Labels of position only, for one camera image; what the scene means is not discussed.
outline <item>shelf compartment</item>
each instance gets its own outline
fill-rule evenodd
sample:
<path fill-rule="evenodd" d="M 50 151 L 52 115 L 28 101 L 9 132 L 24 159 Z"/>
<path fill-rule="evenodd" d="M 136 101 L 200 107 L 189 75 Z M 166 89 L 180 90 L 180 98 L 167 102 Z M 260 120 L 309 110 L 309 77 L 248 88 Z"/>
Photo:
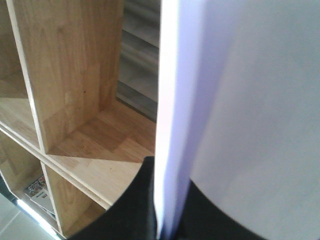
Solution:
<path fill-rule="evenodd" d="M 63 236 L 70 237 L 105 212 L 104 208 L 65 178 L 44 163 L 41 165 L 53 199 L 58 228 Z"/>
<path fill-rule="evenodd" d="M 47 158 L 112 205 L 144 157 L 154 155 L 155 134 L 154 122 L 116 101 L 71 133 Z"/>
<path fill-rule="evenodd" d="M 46 220 L 55 231 L 58 231 L 57 221 L 31 201 L 24 193 L 24 189 L 30 183 L 43 175 L 39 159 L 2 132 L 0 132 L 0 171 L 12 194 L 25 202 Z"/>
<path fill-rule="evenodd" d="M 0 128 L 39 148 L 5 0 L 0 0 Z"/>

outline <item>wooden panel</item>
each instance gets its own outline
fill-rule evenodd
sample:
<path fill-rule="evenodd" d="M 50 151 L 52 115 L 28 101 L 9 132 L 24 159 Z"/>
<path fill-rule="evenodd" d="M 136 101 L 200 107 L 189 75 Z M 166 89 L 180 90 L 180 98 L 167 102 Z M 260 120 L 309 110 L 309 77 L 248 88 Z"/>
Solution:
<path fill-rule="evenodd" d="M 21 70 L 0 79 L 0 127 L 39 148 L 26 86 Z"/>
<path fill-rule="evenodd" d="M 0 0 L 0 125 L 39 146 L 5 0 Z"/>
<path fill-rule="evenodd" d="M 108 148 L 116 146 L 115 143 L 122 144 L 118 140 L 112 143 L 113 139 L 109 138 L 111 142 L 102 146 L 94 138 L 79 137 L 80 131 L 76 131 L 74 135 L 71 134 L 73 137 L 67 138 L 50 154 L 43 154 L 25 142 L 15 140 L 107 209 L 129 186 L 140 169 L 142 159 L 154 155 L 156 124 L 117 101 L 110 110 L 104 110 L 97 118 L 106 123 L 105 128 L 112 127 L 130 136 L 132 141 L 127 143 L 132 145 Z"/>
<path fill-rule="evenodd" d="M 44 163 L 41 165 L 46 178 L 50 197 L 53 199 L 52 203 L 56 213 L 58 227 L 62 235 L 67 237 L 67 231 L 68 234 L 73 234 L 79 231 L 81 228 L 84 228 L 93 222 L 105 211 L 50 167 L 46 166 Z M 79 221 L 79 218 L 84 215 L 92 204 L 95 204 L 100 211 L 97 211 L 92 215 L 86 215 L 87 218 L 85 222 L 75 225 L 75 223 Z"/>
<path fill-rule="evenodd" d="M 0 132 L 0 170 L 13 194 L 41 176 L 40 161 Z"/>
<path fill-rule="evenodd" d="M 6 0 L 0 0 L 0 79 L 21 70 Z"/>
<path fill-rule="evenodd" d="M 115 98 L 123 3 L 7 2 L 47 152 Z"/>
<path fill-rule="evenodd" d="M 69 228 L 69 230 L 64 233 L 64 236 L 69 237 L 79 232 L 79 230 L 84 229 L 92 223 L 93 220 L 97 219 L 97 216 L 101 216 L 104 212 L 105 210 L 99 205 L 95 203 L 91 204 L 79 219 Z"/>

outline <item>black object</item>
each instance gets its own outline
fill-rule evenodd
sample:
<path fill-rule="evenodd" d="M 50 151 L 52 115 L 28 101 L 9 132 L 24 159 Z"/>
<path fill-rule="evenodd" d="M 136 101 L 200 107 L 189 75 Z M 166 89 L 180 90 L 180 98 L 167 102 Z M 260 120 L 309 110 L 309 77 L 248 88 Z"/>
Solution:
<path fill-rule="evenodd" d="M 155 240 L 154 157 L 146 157 L 123 195 L 69 240 Z M 190 181 L 175 240 L 263 240 L 213 205 Z"/>

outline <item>light wood grain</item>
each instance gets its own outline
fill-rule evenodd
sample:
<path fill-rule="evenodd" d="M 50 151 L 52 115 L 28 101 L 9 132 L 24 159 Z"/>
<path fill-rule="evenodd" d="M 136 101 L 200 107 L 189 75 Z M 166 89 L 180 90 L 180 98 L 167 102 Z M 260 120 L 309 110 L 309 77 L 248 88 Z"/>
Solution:
<path fill-rule="evenodd" d="M 5 0 L 0 0 L 0 125 L 39 146 Z"/>
<path fill-rule="evenodd" d="M 117 101 L 97 118 L 106 123 L 107 129 L 112 126 L 127 138 L 119 142 L 110 137 L 108 144 L 100 145 L 94 138 L 83 139 L 84 134 L 78 130 L 50 154 L 43 154 L 18 138 L 15 141 L 107 209 L 129 186 L 143 158 L 154 155 L 156 124 Z M 2 131 L 14 138 L 9 131 Z"/>
<path fill-rule="evenodd" d="M 100 216 L 104 213 L 104 209 L 99 207 L 96 204 L 91 204 L 89 208 L 79 217 L 79 219 L 69 228 L 65 233 L 65 237 L 72 236 L 77 233 L 79 230 L 84 229 L 86 226 L 92 223 L 97 216 Z"/>
<path fill-rule="evenodd" d="M 7 2 L 40 146 L 48 152 L 115 99 L 123 3 Z"/>
<path fill-rule="evenodd" d="M 78 232 L 105 211 L 86 194 L 77 189 L 73 184 L 57 174 L 50 167 L 43 163 L 41 165 L 51 199 L 53 199 L 52 202 L 58 227 L 63 236 L 68 237 L 69 235 Z M 95 205 L 100 211 L 88 213 L 87 210 L 91 205 Z M 86 219 L 84 222 L 79 223 L 79 218 L 82 218 L 83 215 L 85 215 Z"/>
<path fill-rule="evenodd" d="M 35 123 L 21 71 L 0 79 L 0 126 L 39 148 Z"/>
<path fill-rule="evenodd" d="M 2 132 L 0 132 L 0 172 L 12 194 L 36 211 L 57 231 L 57 222 L 24 193 L 29 184 L 43 175 L 40 161 Z"/>
<path fill-rule="evenodd" d="M 22 191 L 41 176 L 40 161 L 0 132 L 0 170 L 12 193 Z"/>
<path fill-rule="evenodd" d="M 0 79 L 19 70 L 21 67 L 6 0 L 0 0 Z"/>

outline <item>white surface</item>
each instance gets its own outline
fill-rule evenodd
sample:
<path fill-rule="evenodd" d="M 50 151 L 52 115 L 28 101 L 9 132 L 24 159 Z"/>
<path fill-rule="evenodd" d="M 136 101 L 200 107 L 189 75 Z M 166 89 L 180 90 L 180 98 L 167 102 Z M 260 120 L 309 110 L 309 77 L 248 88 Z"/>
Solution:
<path fill-rule="evenodd" d="M 154 204 L 163 239 L 179 224 L 197 143 L 242 2 L 162 2 Z"/>
<path fill-rule="evenodd" d="M 247 3 L 192 179 L 269 240 L 319 239 L 319 1 Z"/>

